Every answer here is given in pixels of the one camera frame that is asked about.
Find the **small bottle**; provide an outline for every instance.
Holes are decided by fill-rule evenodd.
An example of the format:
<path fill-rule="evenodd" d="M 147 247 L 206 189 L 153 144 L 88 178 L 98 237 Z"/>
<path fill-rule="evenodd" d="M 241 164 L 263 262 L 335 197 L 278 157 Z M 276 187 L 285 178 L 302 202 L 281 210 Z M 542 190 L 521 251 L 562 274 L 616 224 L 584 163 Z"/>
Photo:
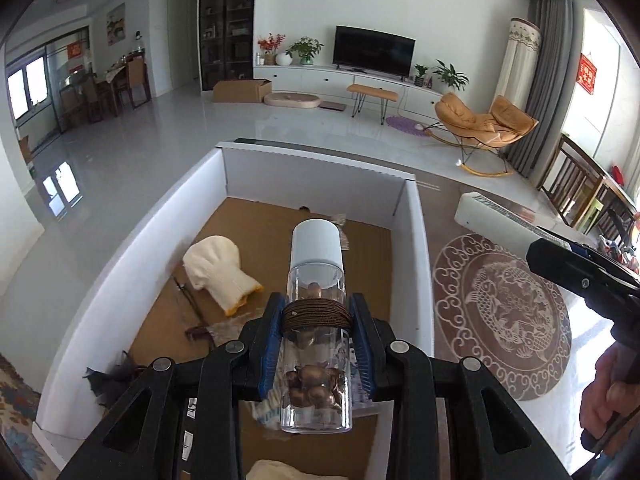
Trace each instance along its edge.
<path fill-rule="evenodd" d="M 334 224 L 322 219 L 298 224 L 291 244 L 287 301 L 290 305 L 310 298 L 331 300 L 329 307 L 342 309 L 348 317 L 340 234 Z M 299 314 L 304 315 L 302 308 Z M 282 341 L 281 428 L 289 433 L 349 431 L 353 425 L 349 331 L 297 326 L 286 330 Z"/>
<path fill-rule="evenodd" d="M 133 52 L 144 52 L 145 51 L 145 43 L 142 41 L 142 35 L 140 31 L 136 31 L 136 39 L 133 42 Z"/>

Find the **orange rocking chair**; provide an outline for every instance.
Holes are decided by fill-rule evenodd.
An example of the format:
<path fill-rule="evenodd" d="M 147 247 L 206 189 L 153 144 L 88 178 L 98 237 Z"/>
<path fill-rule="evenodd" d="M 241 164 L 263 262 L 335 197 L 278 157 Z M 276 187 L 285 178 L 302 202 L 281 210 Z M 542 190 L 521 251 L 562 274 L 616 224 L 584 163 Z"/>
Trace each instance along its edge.
<path fill-rule="evenodd" d="M 431 124 L 425 133 L 449 146 L 460 147 L 462 159 L 459 166 L 477 176 L 505 176 L 511 174 L 501 149 L 521 139 L 536 127 L 538 121 L 515 107 L 505 97 L 498 95 L 488 114 L 476 114 L 465 106 L 457 95 L 449 93 L 436 103 L 436 115 L 440 122 Z M 430 128 L 444 126 L 457 142 L 450 142 L 433 133 Z M 504 163 L 504 171 L 481 173 L 467 163 L 476 150 L 488 150 L 498 155 Z"/>

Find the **floral fabric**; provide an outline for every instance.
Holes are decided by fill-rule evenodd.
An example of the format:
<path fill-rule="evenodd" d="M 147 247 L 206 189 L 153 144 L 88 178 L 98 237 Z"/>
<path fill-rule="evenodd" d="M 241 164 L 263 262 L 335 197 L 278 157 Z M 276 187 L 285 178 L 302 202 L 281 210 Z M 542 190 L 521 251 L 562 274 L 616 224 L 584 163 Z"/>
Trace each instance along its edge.
<path fill-rule="evenodd" d="M 31 433 L 38 402 L 40 395 L 0 355 L 0 435 L 33 480 L 51 480 L 59 471 Z"/>

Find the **oval floral pattern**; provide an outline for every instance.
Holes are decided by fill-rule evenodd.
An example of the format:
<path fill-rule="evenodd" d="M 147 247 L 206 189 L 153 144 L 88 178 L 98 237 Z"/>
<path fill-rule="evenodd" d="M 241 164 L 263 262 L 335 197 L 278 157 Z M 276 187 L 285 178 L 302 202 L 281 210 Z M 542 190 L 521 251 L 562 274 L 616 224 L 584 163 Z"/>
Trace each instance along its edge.
<path fill-rule="evenodd" d="M 458 357 L 479 358 L 516 400 L 553 388 L 571 327 L 558 287 L 478 234 L 452 240 L 433 269 L 435 314 Z"/>

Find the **purple mat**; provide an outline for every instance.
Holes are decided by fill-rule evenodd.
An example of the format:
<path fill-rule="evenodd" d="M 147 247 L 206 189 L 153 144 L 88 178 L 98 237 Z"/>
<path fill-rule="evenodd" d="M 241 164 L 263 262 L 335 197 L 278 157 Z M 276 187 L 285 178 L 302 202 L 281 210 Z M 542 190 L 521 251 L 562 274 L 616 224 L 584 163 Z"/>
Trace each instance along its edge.
<path fill-rule="evenodd" d="M 413 119 L 408 119 L 406 117 L 391 116 L 386 118 L 386 124 L 388 124 L 392 128 L 395 128 L 396 130 L 400 130 L 401 132 L 404 132 L 409 135 L 426 137 L 423 131 L 415 129 L 416 124 L 423 124 L 423 123 L 419 121 L 414 121 Z"/>

